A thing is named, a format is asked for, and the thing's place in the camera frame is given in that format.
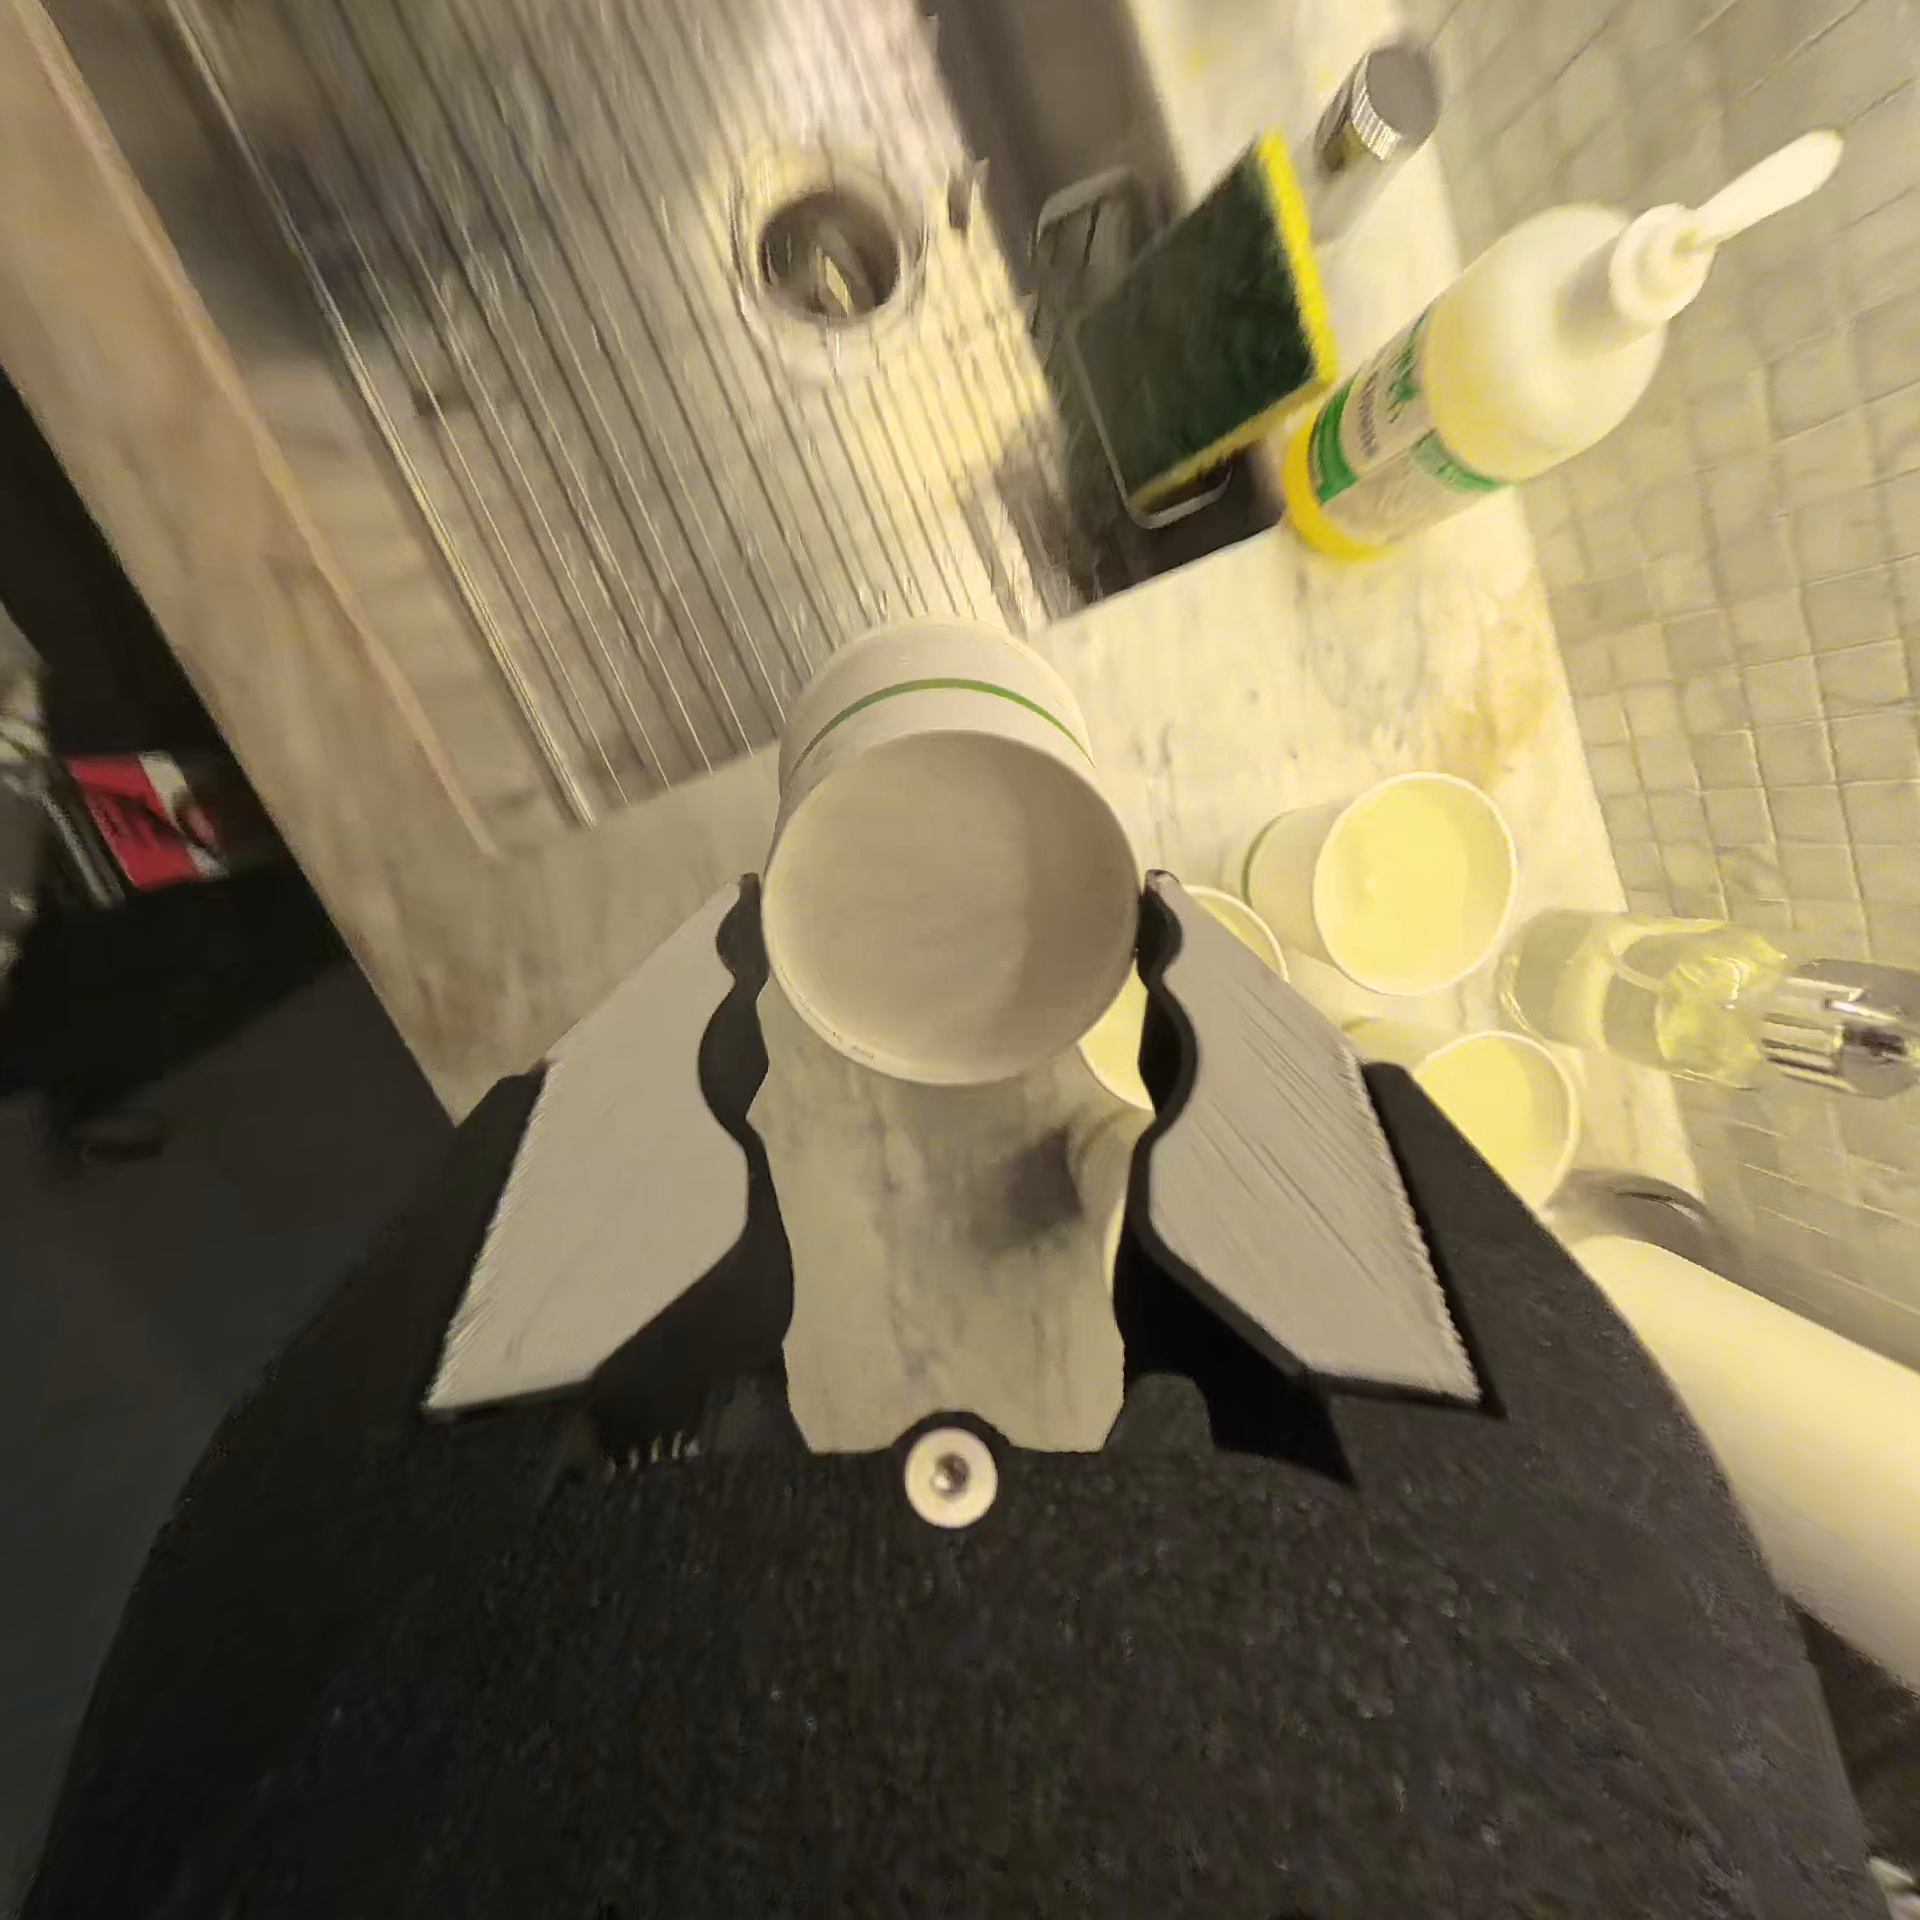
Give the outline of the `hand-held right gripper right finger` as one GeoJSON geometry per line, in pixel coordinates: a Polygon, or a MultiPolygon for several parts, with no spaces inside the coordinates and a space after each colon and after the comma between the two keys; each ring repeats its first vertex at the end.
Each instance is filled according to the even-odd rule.
{"type": "Polygon", "coordinates": [[[1124,1225],[1259,1361],[1342,1394],[1477,1409],[1426,1234],[1346,1036],[1170,873],[1143,878],[1124,1225]]]}

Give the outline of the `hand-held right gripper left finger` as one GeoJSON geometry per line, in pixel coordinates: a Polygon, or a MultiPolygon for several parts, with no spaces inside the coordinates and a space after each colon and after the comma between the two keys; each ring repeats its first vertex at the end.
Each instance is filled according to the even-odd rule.
{"type": "Polygon", "coordinates": [[[700,1420],[787,1387],[794,1258],[752,1125],[768,978],[760,884],[732,880],[548,1052],[427,1412],[700,1420]]]}

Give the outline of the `glass soap dispenser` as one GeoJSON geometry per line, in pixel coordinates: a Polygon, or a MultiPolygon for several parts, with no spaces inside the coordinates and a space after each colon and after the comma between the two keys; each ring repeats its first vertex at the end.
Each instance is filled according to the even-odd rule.
{"type": "Polygon", "coordinates": [[[1799,1084],[1888,1099],[1918,1084],[1918,974],[1731,921],[1557,908],[1498,970],[1506,1019],[1693,1088],[1799,1084]]]}

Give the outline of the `paper towel roll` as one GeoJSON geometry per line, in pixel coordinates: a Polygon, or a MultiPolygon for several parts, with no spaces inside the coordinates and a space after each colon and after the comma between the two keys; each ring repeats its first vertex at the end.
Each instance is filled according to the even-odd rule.
{"type": "Polygon", "coordinates": [[[1708,1267],[1572,1243],[1712,1445],[1804,1612],[1918,1690],[1918,1376],[1708,1267]]]}

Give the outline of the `red printed box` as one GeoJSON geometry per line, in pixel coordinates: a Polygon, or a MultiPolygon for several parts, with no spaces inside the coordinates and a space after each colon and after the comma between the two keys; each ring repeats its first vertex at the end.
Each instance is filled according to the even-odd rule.
{"type": "Polygon", "coordinates": [[[147,896],[228,876],[250,803],[222,762],[133,752],[59,757],[55,768],[99,837],[110,876],[131,892],[147,896]]]}

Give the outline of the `dish soap pump bottle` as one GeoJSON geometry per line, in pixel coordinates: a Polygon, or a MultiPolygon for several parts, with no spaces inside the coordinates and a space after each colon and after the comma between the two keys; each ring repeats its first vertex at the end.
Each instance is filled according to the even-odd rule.
{"type": "Polygon", "coordinates": [[[1716,254],[1834,179],[1843,134],[1781,147],[1704,204],[1548,208],[1495,240],[1286,438],[1292,530],[1372,560],[1600,443],[1640,403],[1716,254]]]}

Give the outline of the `yellow green sponge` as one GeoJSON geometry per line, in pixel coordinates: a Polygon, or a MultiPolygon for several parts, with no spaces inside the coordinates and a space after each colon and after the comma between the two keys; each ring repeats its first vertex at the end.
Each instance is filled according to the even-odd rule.
{"type": "Polygon", "coordinates": [[[1141,518],[1266,438],[1336,376],[1306,192],[1258,134],[1067,324],[1118,493],[1141,518]]]}

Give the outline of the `chrome sink fixture cap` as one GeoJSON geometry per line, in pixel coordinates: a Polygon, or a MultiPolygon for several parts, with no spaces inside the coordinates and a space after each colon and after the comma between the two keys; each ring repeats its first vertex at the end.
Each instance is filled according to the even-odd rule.
{"type": "Polygon", "coordinates": [[[1339,83],[1315,131],[1327,179],[1392,169],[1437,131],[1443,83],[1429,45],[1390,38],[1370,48],[1339,83]]]}

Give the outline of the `stainless steel sink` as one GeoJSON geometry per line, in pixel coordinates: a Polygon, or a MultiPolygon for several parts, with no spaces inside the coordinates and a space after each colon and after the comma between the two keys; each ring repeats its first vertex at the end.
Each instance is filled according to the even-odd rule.
{"type": "MultiPolygon", "coordinates": [[[[1212,497],[1197,518],[1166,532],[1116,508],[1094,475],[1091,434],[1071,420],[1060,371],[1050,363],[1039,312],[1034,222],[1055,188],[1126,160],[1159,182],[1167,212],[1188,202],[1167,116],[1126,5],[916,6],[932,20],[935,54],[983,165],[995,228],[1034,304],[1067,434],[1071,508],[1094,547],[1096,602],[1197,558],[1232,529],[1232,512],[1212,508],[1212,497]]],[[[170,5],[48,5],[48,13],[482,844],[534,849],[646,803],[618,806],[598,824],[562,811],[383,462],[296,264],[183,53],[170,5]]]]}

